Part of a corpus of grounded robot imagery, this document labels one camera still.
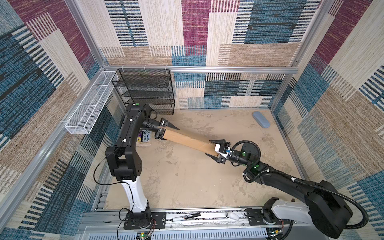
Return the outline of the brown cardboard box sheet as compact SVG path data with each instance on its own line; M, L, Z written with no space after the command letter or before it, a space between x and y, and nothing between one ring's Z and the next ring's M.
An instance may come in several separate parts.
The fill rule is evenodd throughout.
M205 154L209 154L215 157L218 156L218 153L215 152L216 145L211 143L204 136L200 136L188 131L175 130L168 127L162 127L162 129L165 130L163 138L168 141L198 150Z

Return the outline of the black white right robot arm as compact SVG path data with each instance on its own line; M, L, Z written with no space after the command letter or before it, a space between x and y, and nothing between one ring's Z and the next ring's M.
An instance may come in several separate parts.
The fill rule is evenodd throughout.
M315 183L297 179L278 171L261 161L261 150L252 141L239 141L233 146L225 140L212 140L217 163L230 161L233 166L244 166L243 178L247 183L259 183L281 190L309 207L309 215L315 227L334 238L344 229L353 216L345 200L326 181Z

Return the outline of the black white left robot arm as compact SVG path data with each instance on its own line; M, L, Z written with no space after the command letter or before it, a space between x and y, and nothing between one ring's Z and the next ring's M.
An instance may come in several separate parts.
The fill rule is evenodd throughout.
M153 112L147 104L129 104L123 113L123 125L117 142L106 149L111 175L123 186L130 203L125 223L139 228L148 228L153 223L150 204L144 195L140 179L143 161L136 150L139 132L149 130L155 133L156 139L162 140L165 134L162 127L179 129L164 118L160 121L152 119Z

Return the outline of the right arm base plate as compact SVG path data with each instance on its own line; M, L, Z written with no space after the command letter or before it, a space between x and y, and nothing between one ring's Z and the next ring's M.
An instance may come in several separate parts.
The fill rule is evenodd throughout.
M277 219L276 217L272 217L271 219L267 219L267 217L264 216L262 213L261 208L246 208L244 210L244 214L247 217L249 224L251 226L289 226L291 221L290 220L281 220Z

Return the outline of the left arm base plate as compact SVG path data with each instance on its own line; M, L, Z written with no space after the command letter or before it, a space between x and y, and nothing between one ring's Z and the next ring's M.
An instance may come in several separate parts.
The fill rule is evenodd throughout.
M124 221L124 230L149 230L151 228L164 229L166 225L166 212L154 213L128 213Z

